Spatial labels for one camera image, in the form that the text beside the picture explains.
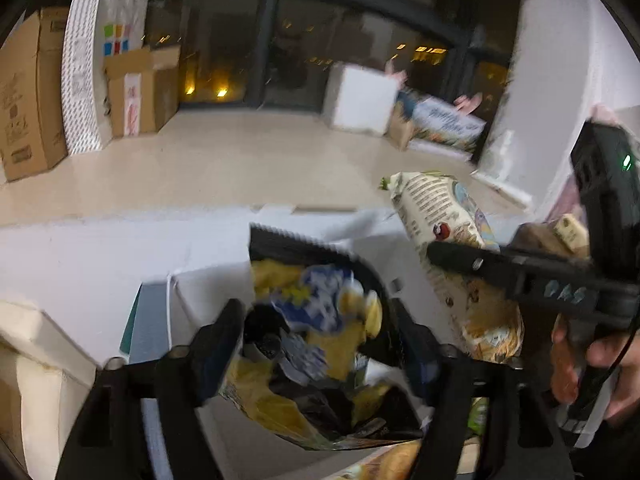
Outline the person right hand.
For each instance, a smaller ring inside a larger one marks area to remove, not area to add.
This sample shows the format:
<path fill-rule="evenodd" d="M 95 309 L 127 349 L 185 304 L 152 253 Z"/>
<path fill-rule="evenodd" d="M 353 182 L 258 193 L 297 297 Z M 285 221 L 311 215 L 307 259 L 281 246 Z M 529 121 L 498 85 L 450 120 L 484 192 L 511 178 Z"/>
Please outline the person right hand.
<path fill-rule="evenodd" d="M 578 396 L 578 375 L 575 370 L 574 352 L 566 339 L 567 326 L 558 315 L 551 333 L 551 390 L 560 403 L 572 404 Z M 586 361 L 597 368 L 609 368 L 623 350 L 628 337 L 624 334 L 595 341 L 586 351 Z M 629 346 L 620 361 L 620 374 L 604 418 L 613 426 L 621 424 L 639 407 L 639 335 Z"/>

